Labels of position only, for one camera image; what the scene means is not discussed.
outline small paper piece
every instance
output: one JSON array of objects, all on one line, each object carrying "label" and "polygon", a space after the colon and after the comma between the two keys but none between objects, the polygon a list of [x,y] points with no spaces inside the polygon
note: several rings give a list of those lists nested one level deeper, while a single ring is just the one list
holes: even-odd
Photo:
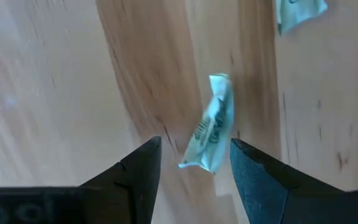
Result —
[{"label": "small paper piece", "polygon": [[200,166],[215,173],[224,160],[234,123],[234,99],[229,75],[209,76],[213,97],[194,131],[179,168]]},{"label": "small paper piece", "polygon": [[328,6],[324,0],[276,0],[278,31],[285,34],[299,23],[321,15]]}]

